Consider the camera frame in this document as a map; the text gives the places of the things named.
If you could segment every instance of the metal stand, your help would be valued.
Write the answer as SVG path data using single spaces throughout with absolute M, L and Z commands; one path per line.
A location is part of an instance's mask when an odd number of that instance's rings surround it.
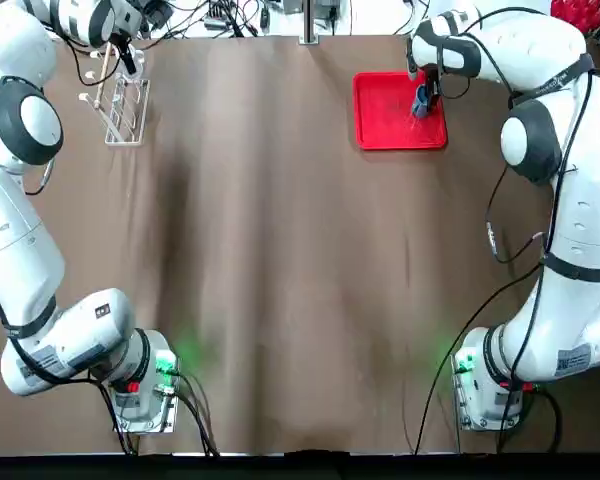
M 107 44 L 100 81 L 107 75 L 112 51 L 111 44 Z M 95 98 L 92 98 L 89 93 L 78 95 L 78 98 L 87 103 L 98 115 L 107 129 L 104 143 L 113 147 L 140 146 L 144 137 L 150 82 L 148 79 L 142 78 L 144 52 L 133 50 L 132 53 L 138 68 L 136 75 L 130 78 L 123 73 L 116 73 L 115 84 L 108 94 L 105 92 L 107 82 L 103 82 L 98 85 Z M 93 52 L 92 57 L 100 58 L 101 55 Z M 85 74 L 85 77 L 93 80 L 95 74 L 90 71 Z
M 304 29 L 300 36 L 300 45 L 317 45 L 318 35 L 315 32 L 314 21 L 316 17 L 315 0 L 303 0 Z

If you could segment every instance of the green indicator light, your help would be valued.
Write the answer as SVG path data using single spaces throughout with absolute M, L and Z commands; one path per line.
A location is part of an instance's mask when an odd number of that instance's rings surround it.
M 476 349 L 472 347 L 463 347 L 456 353 L 456 363 L 458 373 L 465 373 L 475 368 Z

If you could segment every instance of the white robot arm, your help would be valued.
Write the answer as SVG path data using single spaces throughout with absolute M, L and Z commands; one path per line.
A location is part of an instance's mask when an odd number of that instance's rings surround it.
M 16 7 L 37 18 L 57 35 L 92 48 L 114 44 L 127 72 L 137 65 L 129 44 L 138 34 L 142 14 L 126 0 L 6 0 L 0 9 Z
M 64 260 L 22 187 L 22 175 L 63 144 L 60 119 L 42 92 L 55 61 L 40 22 L 17 5 L 1 5 L 0 318 L 8 336 L 2 377 L 13 393 L 31 395 L 90 369 L 111 385 L 125 430 L 159 431 L 165 413 L 175 413 L 174 354 L 160 333 L 134 329 L 133 309 L 119 290 L 68 309 L 56 304 Z
M 590 73 L 575 27 L 529 13 L 493 16 L 483 25 L 480 15 L 497 7 L 491 2 L 480 13 L 474 7 L 445 12 L 422 22 L 407 42 L 411 74 L 422 68 L 431 76 L 449 72 L 505 83 L 504 77 L 514 93 L 501 134 L 504 159 L 559 195 L 553 241 L 545 245 L 541 280 L 529 299 L 506 324 L 469 332 L 454 357 L 463 372 L 457 389 L 463 425 L 474 430 L 501 428 L 525 338 L 518 384 L 600 366 L 600 76 Z M 474 22 L 473 35 L 463 35 Z M 521 406 L 517 391 L 506 427 L 518 422 Z

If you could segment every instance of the cable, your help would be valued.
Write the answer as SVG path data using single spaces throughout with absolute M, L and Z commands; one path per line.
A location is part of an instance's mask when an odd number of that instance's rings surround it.
M 200 430 L 200 441 L 202 443 L 202 447 L 203 447 L 205 455 L 208 456 L 211 454 L 212 448 L 215 447 L 216 441 L 215 441 L 215 438 L 213 435 L 213 430 L 211 428 L 211 413 L 210 413 L 210 409 L 209 409 L 209 401 L 207 399 L 205 391 L 202 388 L 202 385 L 200 384 L 198 379 L 195 377 L 195 375 L 192 375 L 193 378 L 195 379 L 196 384 L 198 385 L 198 388 L 202 392 L 202 396 L 205 401 L 205 405 L 202 405 L 200 403 L 200 400 L 196 396 L 195 390 L 193 389 L 191 382 L 189 382 L 189 379 L 181 373 L 176 373 L 175 375 L 178 376 L 181 380 L 183 380 L 185 382 L 185 384 L 187 385 L 187 387 L 189 389 L 189 393 L 190 393 L 191 397 L 193 398 L 193 406 L 196 409 L 196 411 L 198 411 L 198 412 L 202 411 L 202 416 L 203 416 L 203 419 L 204 419 L 206 425 L 203 425 L 203 429 Z M 204 430 L 204 433 L 206 434 L 206 437 L 208 437 L 208 439 L 209 439 L 208 443 L 205 440 L 205 435 L 203 435 L 203 430 Z
M 522 355 L 524 354 L 524 351 L 527 348 L 527 344 L 529 343 L 529 339 L 531 338 L 531 332 L 533 331 L 533 326 L 535 325 L 536 317 L 538 315 L 538 307 L 540 306 L 540 297 L 542 294 L 543 280 L 544 268 L 540 270 L 540 275 L 538 276 L 538 287 L 536 289 L 536 298 L 533 301 L 533 310 L 531 311 L 531 318 L 529 318 L 529 326 L 527 327 L 527 332 L 525 333 L 522 345 L 520 346 L 520 350 L 518 351 L 518 355 L 516 355 L 516 358 L 513 362 L 513 366 L 511 367 L 511 382 L 509 385 L 509 393 L 507 394 L 507 403 L 504 406 L 504 412 L 502 414 L 502 419 L 500 420 L 500 430 L 498 432 L 498 443 L 496 445 L 496 453 L 502 453 L 502 445 L 504 442 L 504 422 L 509 416 L 509 409 L 511 408 L 511 399 L 513 398 L 511 394 L 517 389 L 518 383 L 518 380 L 515 376 L 515 371 L 518 368 L 520 359 L 522 358 Z
M 246 6 L 247 6 L 249 3 L 251 3 L 252 1 L 253 1 L 253 0 L 247 0 L 247 1 L 245 2 L 245 4 L 244 4 L 244 6 L 243 6 L 243 7 L 240 7 L 240 6 L 236 5 L 236 12 L 238 12 L 238 13 L 240 13 L 240 14 L 241 14 L 241 16 L 242 16 L 242 20 L 243 20 L 243 23 L 242 23 L 242 25 L 240 25 L 238 28 L 240 29 L 240 31 L 242 31 L 242 29 L 246 27 L 246 28 L 247 28 L 247 30 L 249 30 L 249 32 L 250 32 L 250 33 L 251 33 L 251 34 L 252 34 L 254 37 L 257 37 L 257 36 L 258 36 L 258 30 L 257 30 L 257 29 L 256 29 L 256 28 L 255 28 L 253 25 L 251 25 L 251 22 L 252 22 L 252 21 L 253 21 L 253 19 L 254 19 L 254 18 L 255 18 L 255 17 L 258 15 L 258 13 L 260 13 L 260 2 L 259 2 L 259 1 L 256 1 L 256 11 L 255 11 L 255 13 L 254 13 L 253 15 L 251 15 L 251 16 L 250 16 L 248 19 L 246 18 L 246 14 L 245 14 L 245 12 L 244 12 L 244 7 L 246 7 Z M 215 36 L 214 36 L 214 37 L 212 37 L 212 38 L 214 38 L 214 39 L 215 39 L 215 38 L 219 38 L 219 37 L 221 37 L 222 35 L 224 35 L 225 33 L 229 32 L 231 29 L 232 29 L 232 28 L 226 28 L 226 29 L 224 29 L 223 31 L 221 31 L 220 33 L 218 33 L 217 35 L 215 35 Z
M 231 13 L 231 3 L 233 3 L 233 2 L 228 3 L 228 6 L 227 6 L 227 5 L 225 5 L 225 0 L 218 0 L 217 5 L 219 5 L 220 8 L 222 10 L 224 10 L 224 12 L 227 14 L 227 18 L 229 19 L 231 28 L 233 28 L 233 35 L 238 38 L 243 38 L 244 34 L 242 33 L 242 30 L 240 30 L 240 27 L 238 26 L 238 23 L 236 22 L 235 17 Z
M 411 438 L 409 437 L 409 431 L 407 430 L 407 412 L 404 408 L 405 397 L 407 395 L 407 372 L 404 372 L 402 375 L 402 431 L 404 432 L 404 439 L 407 441 L 407 445 L 409 446 L 409 453 L 413 453 L 413 445 L 411 443 Z
M 580 109 L 580 113 L 578 114 L 578 118 L 576 119 L 576 123 L 573 127 L 573 133 L 569 137 L 569 142 L 567 143 L 567 148 L 564 152 L 564 158 L 560 165 L 560 172 L 558 174 L 558 181 L 556 183 L 556 193 L 553 202 L 553 210 L 551 212 L 551 225 L 549 228 L 549 237 L 547 238 L 547 245 L 545 247 L 545 251 L 549 252 L 551 250 L 551 246 L 553 245 L 553 237 L 556 231 L 556 221 L 558 218 L 558 205 L 560 201 L 560 193 L 562 192 L 562 183 L 564 181 L 564 176 L 567 170 L 567 164 L 569 163 L 569 154 L 571 153 L 571 147 L 573 146 L 573 141 L 576 138 L 576 134 L 578 133 L 578 128 L 580 128 L 580 123 L 582 122 L 582 117 L 584 117 L 584 111 L 589 103 L 589 97 L 591 96 L 591 86 L 593 84 L 593 73 L 589 72 L 589 77 L 587 80 L 587 90 L 584 95 L 584 100 L 582 101 L 582 108 Z
M 467 86 L 466 88 L 459 93 L 458 95 L 454 95 L 452 97 L 450 97 L 449 95 L 447 95 L 446 93 L 444 93 L 444 91 L 442 90 L 442 82 L 440 80 L 438 80 L 438 88 L 440 90 L 440 96 L 442 98 L 446 98 L 447 100 L 458 100 L 459 98 L 464 97 L 467 92 L 469 91 L 469 89 L 471 88 L 471 79 L 469 77 L 467 77 Z
M 207 424 L 206 427 L 207 427 L 207 430 L 209 433 L 209 438 L 211 438 L 211 440 L 213 440 L 214 435 L 213 435 L 213 431 L 211 428 L 211 410 L 209 408 L 209 399 L 207 398 L 207 394 L 205 393 L 204 388 L 202 388 L 202 384 L 196 378 L 195 375 L 191 375 L 193 377 L 194 381 L 196 382 L 198 389 L 202 393 L 202 399 L 204 400 L 204 404 L 200 403 L 200 400 L 198 399 L 197 395 L 195 394 L 195 390 L 193 389 L 193 385 L 191 385 L 191 382 L 189 381 L 187 376 L 184 374 L 181 374 L 181 373 L 178 373 L 176 375 L 179 378 L 181 378 L 182 381 L 184 381 L 185 384 L 187 385 L 187 387 L 189 388 L 189 391 L 191 392 L 191 396 L 193 397 L 194 403 L 198 407 L 198 410 L 202 410 L 202 416 L 204 417 L 205 422 Z
M 179 10 L 179 11 L 181 11 L 181 12 L 196 12 L 196 11 L 198 11 L 198 9 L 200 8 L 200 4 L 196 5 L 196 6 L 195 6 L 195 7 L 193 7 L 193 8 L 182 8 L 182 7 L 178 7 L 177 5 L 174 5 L 174 4 L 173 4 L 173 3 L 171 3 L 171 2 L 166 2 L 166 1 L 165 1 L 165 3 L 166 3 L 167 5 L 169 5 L 171 8 L 173 8 L 174 10 Z
M 42 191 L 44 190 L 44 187 L 46 185 L 42 185 L 40 184 L 40 186 L 38 187 L 37 190 L 34 190 L 33 192 L 24 192 L 26 195 L 28 195 L 29 197 L 35 197 L 36 195 L 40 195 L 42 193 Z
M 551 441 L 551 445 L 549 446 L 547 453 L 556 453 L 560 443 L 562 442 L 562 410 L 560 409 L 558 401 L 553 395 L 551 395 L 551 393 L 549 393 L 548 390 L 543 388 L 533 393 L 534 395 L 539 395 L 546 398 L 549 402 L 549 405 L 551 405 L 551 409 L 553 410 L 555 426 L 553 430 L 553 440 Z
M 116 61 L 115 66 L 113 67 L 113 69 L 107 74 L 105 75 L 104 78 L 102 78 L 101 80 L 98 80 L 97 82 L 91 82 L 91 83 L 87 83 L 82 79 L 82 72 L 80 71 L 80 61 L 78 60 L 78 55 L 76 54 L 76 49 L 75 47 L 71 44 L 71 42 L 66 38 L 66 37 L 60 37 L 64 40 L 64 42 L 67 44 L 67 46 L 71 49 L 71 53 L 73 54 L 73 59 L 76 62 L 76 71 L 78 72 L 78 80 L 80 80 L 80 83 L 85 86 L 85 87 L 95 87 L 96 85 L 100 85 L 101 83 L 106 82 L 107 80 L 109 80 L 111 77 L 113 77 L 113 75 L 116 73 L 116 70 L 118 69 L 118 66 L 120 65 L 120 52 L 118 52 L 118 60 Z
M 149 45 L 144 47 L 142 50 L 144 50 L 144 51 L 149 50 L 149 49 L 155 47 L 156 45 L 160 44 L 163 40 L 169 40 L 180 33 L 186 33 L 187 30 L 189 30 L 189 28 L 191 28 L 196 23 L 201 22 L 203 19 L 199 18 L 195 22 L 187 25 L 187 27 L 183 30 L 176 30 L 176 29 L 179 28 L 180 26 L 184 25 L 186 22 L 189 22 L 193 18 L 193 16 L 208 3 L 209 3 L 209 0 L 200 0 L 200 2 L 198 2 L 198 4 L 193 9 L 191 9 L 191 13 L 189 15 L 187 15 L 187 17 L 183 21 L 181 21 L 177 25 L 173 26 L 172 28 L 168 29 L 162 37 L 158 38 L 155 42 L 150 43 Z
M 176 393 L 175 395 L 180 399 L 182 403 L 185 404 L 189 412 L 191 412 L 191 415 L 193 415 L 193 418 L 195 419 L 196 423 L 198 424 L 198 429 L 200 430 L 200 435 L 202 437 L 203 448 L 205 448 L 206 444 L 206 447 L 209 449 L 211 455 L 214 457 L 219 457 L 220 452 L 218 452 L 215 445 L 212 444 L 211 439 L 209 438 L 209 435 L 207 434 L 204 425 L 202 424 L 202 420 L 200 419 L 200 413 L 198 413 L 196 408 L 186 396 L 182 395 L 181 393 Z
M 502 183 L 502 180 L 504 179 L 504 177 L 508 171 L 509 171 L 509 164 L 507 163 L 507 164 L 505 164 L 504 170 L 502 171 L 500 178 L 498 178 L 498 181 L 496 182 L 496 186 L 493 188 L 493 191 L 491 192 L 491 197 L 489 198 L 489 203 L 487 204 L 487 210 L 484 214 L 484 221 L 485 221 L 485 224 L 487 225 L 487 236 L 489 237 L 489 243 L 491 245 L 491 253 L 493 254 L 493 257 L 496 259 L 496 261 L 498 263 L 502 263 L 505 265 L 515 261 L 518 257 L 520 257 L 520 255 L 522 255 L 533 244 L 533 242 L 536 239 L 541 238 L 543 236 L 542 232 L 535 233 L 527 240 L 527 242 L 522 246 L 522 248 L 520 248 L 510 258 L 502 259 L 498 255 L 498 246 L 497 246 L 497 242 L 496 242 L 496 237 L 495 237 L 495 233 L 493 232 L 493 228 L 492 228 L 491 220 L 490 220 L 491 207 L 493 205 L 493 200 L 496 197 L 496 193 L 498 192 L 498 189 L 500 188 L 500 184 Z
M 409 0 L 409 5 L 411 5 L 411 13 L 409 14 L 409 20 L 407 20 L 406 22 L 404 22 L 395 32 L 393 32 L 391 35 L 397 35 L 398 32 L 400 30 L 402 30 L 404 27 L 406 27 L 407 25 L 409 25 L 409 22 L 413 19 L 413 14 L 416 10 L 415 5 L 413 4 L 413 0 Z
M 329 9 L 329 22 L 331 22 L 331 36 L 336 36 L 336 19 L 338 18 L 338 10 L 336 7 Z
M 499 8 L 497 10 L 494 10 L 493 12 L 489 12 L 485 15 L 480 16 L 479 18 L 477 18 L 476 20 L 474 20 L 473 23 L 471 23 L 467 28 L 465 28 L 465 33 L 468 32 L 469 30 L 471 30 L 474 26 L 476 26 L 478 23 L 480 24 L 480 27 L 482 27 L 482 22 L 484 20 L 486 20 L 489 17 L 493 17 L 494 15 L 499 15 L 501 13 L 506 13 L 506 12 L 526 12 L 526 13 L 533 13 L 533 14 L 537 14 L 537 15 L 544 15 L 544 13 L 538 11 L 538 10 L 534 10 L 533 8 L 527 8 L 527 7 L 505 7 L 505 8 Z
M 436 383 L 438 382 L 438 378 L 440 377 L 440 373 L 442 372 L 442 369 L 444 368 L 444 366 L 445 366 L 445 364 L 447 362 L 447 359 L 449 358 L 449 356 L 453 352 L 453 349 L 455 348 L 456 344 L 458 343 L 458 341 L 460 340 L 460 338 L 462 337 L 462 335 L 464 334 L 464 332 L 467 331 L 467 329 L 471 326 L 471 324 L 478 317 L 478 315 L 480 315 L 480 313 L 482 313 L 482 311 L 487 307 L 487 305 L 489 305 L 493 300 L 495 300 L 502 292 L 504 292 L 505 290 L 508 290 L 509 288 L 513 287 L 514 285 L 517 285 L 518 283 L 526 280 L 531 275 L 533 275 L 540 267 L 541 267 L 541 264 L 538 263 L 535 267 L 533 267 L 531 270 L 529 270 L 527 273 L 525 273 L 521 277 L 519 277 L 519 278 L 517 278 L 517 279 L 515 279 L 515 280 L 513 280 L 513 281 L 511 281 L 509 283 L 507 283 L 506 285 L 504 285 L 503 287 L 500 287 L 498 290 L 496 290 L 494 293 L 492 293 L 491 296 L 471 316 L 471 318 L 465 324 L 465 326 L 462 327 L 462 329 L 460 330 L 460 333 L 458 333 L 458 335 L 456 336 L 455 340 L 451 344 L 451 347 L 449 347 L 449 350 L 447 351 L 447 353 L 443 357 L 442 362 L 440 362 L 440 366 L 438 367 L 438 371 L 436 372 L 436 375 L 433 378 L 433 384 L 431 385 L 431 388 L 429 389 L 429 394 L 427 396 L 427 402 L 425 403 L 425 406 L 424 406 L 424 413 L 422 414 L 422 422 L 420 424 L 420 432 L 418 433 L 418 441 L 416 442 L 416 448 L 414 450 L 414 455 L 417 455 L 418 452 L 419 452 L 419 450 L 420 450 L 420 443 L 422 441 L 422 434 L 424 432 L 424 424 L 425 424 L 425 421 L 427 419 L 427 413 L 429 411 L 429 404 L 431 403 L 431 397 L 433 396 L 433 391 L 435 389 Z M 404 397 L 402 399 L 402 405 L 403 405 L 403 408 L 404 408 Z
M 502 70 L 500 70 L 500 67 L 498 67 L 498 64 L 493 59 L 491 52 L 489 50 L 487 50 L 487 47 L 485 47 L 484 43 L 482 43 L 482 41 L 478 37 L 476 37 L 473 33 L 469 33 L 467 31 L 462 32 L 458 36 L 459 37 L 469 37 L 471 40 L 476 42 L 480 46 L 480 48 L 482 48 L 482 51 L 484 52 L 484 54 L 491 61 L 493 68 L 495 69 L 496 72 L 498 72 L 498 76 L 500 77 L 500 80 L 502 80 L 502 84 L 505 86 L 505 88 L 509 92 L 509 96 L 513 96 L 513 89 L 511 88 L 511 85 L 509 85 L 509 82 L 507 81 L 504 74 L 502 73 Z

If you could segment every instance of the fabric surface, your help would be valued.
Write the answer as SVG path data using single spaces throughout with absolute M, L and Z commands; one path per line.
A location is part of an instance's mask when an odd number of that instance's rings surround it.
M 170 41 L 147 59 L 145 145 L 113 149 L 59 47 L 45 92 L 65 146 L 34 199 L 67 262 L 59 304 L 123 289 L 138 325 L 162 331 L 204 383 L 223 451 L 408 451 L 403 379 L 415 444 L 450 342 L 537 259 L 535 250 L 499 265 L 486 238 L 504 89 L 476 81 L 445 101 L 441 151 L 364 153 L 352 78 L 403 70 L 400 38 Z M 449 95 L 464 88 L 454 80 L 445 79 Z M 550 199 L 509 175 L 493 209 L 501 244 L 515 251 L 544 229 Z M 511 318 L 530 288 L 503 294 L 476 325 Z M 0 354 L 4 343 L 0 328 Z M 433 398 L 424 451 L 455 449 L 449 380 Z M 564 448 L 600 450 L 600 370 L 553 390 Z M 552 422 L 538 401 L 511 448 L 543 449 Z M 143 439 L 142 451 L 200 450 L 185 409 L 176 428 Z M 491 451 L 493 434 L 463 434 L 462 444 Z M 18 398 L 0 378 L 0 455 L 118 449 L 95 389 Z

